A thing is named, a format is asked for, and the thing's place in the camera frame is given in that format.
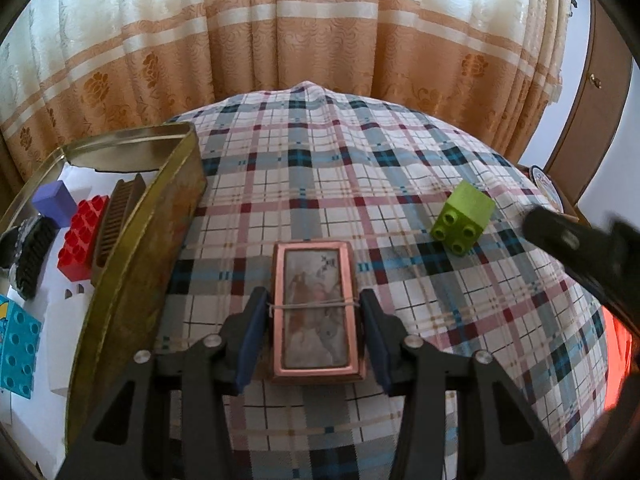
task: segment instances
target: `wooden cabinet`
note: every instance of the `wooden cabinet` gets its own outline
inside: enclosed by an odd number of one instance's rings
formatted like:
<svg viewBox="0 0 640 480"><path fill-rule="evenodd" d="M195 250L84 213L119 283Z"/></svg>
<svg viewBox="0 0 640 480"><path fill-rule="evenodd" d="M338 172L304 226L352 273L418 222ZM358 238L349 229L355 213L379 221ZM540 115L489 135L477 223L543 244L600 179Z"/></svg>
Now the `wooden cabinet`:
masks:
<svg viewBox="0 0 640 480"><path fill-rule="evenodd" d="M545 173L572 205L593 178L618 129L631 67L632 56L625 41L600 4L591 0L590 46L582 81L545 166Z"/></svg>

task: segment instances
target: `cabinet knob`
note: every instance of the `cabinet knob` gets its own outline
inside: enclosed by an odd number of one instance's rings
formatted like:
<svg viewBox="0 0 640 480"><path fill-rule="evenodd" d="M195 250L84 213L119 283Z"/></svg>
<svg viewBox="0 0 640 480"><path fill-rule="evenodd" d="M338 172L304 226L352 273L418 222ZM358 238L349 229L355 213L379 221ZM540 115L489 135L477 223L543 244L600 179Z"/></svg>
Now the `cabinet knob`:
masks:
<svg viewBox="0 0 640 480"><path fill-rule="evenodd" d="M598 89L602 88L602 81L595 76L595 74L589 74L589 81Z"/></svg>

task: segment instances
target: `floral curtain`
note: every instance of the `floral curtain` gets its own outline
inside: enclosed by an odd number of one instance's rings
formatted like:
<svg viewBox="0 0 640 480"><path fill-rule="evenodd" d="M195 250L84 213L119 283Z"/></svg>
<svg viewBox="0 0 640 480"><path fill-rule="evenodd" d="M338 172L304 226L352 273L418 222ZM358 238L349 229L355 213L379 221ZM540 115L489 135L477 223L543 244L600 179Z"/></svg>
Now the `floral curtain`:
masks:
<svg viewBox="0 0 640 480"><path fill-rule="evenodd" d="M0 46L25 178L57 145L303 80L397 102L517 160L558 82L569 0L32 0Z"/></svg>

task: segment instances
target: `blue lego block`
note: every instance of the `blue lego block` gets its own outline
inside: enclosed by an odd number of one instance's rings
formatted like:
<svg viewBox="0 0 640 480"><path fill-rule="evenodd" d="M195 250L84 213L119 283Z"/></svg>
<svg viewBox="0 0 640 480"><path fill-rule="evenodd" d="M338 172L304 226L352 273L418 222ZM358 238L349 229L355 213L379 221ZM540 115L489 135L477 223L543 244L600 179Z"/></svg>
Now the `blue lego block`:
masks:
<svg viewBox="0 0 640 480"><path fill-rule="evenodd" d="M0 295L0 387L31 399L42 323Z"/></svg>
<svg viewBox="0 0 640 480"><path fill-rule="evenodd" d="M78 204L61 180L40 186L33 194L31 204L41 215L51 218L59 228L69 227L71 217L78 210Z"/></svg>

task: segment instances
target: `picture frame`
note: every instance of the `picture frame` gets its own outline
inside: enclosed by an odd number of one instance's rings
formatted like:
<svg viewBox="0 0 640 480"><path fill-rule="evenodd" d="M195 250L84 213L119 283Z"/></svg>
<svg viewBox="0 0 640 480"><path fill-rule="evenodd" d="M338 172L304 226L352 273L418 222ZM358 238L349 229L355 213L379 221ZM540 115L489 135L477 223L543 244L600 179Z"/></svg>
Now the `picture frame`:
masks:
<svg viewBox="0 0 640 480"><path fill-rule="evenodd" d="M364 378L364 342L348 242L283 242L273 254L273 380Z"/></svg>

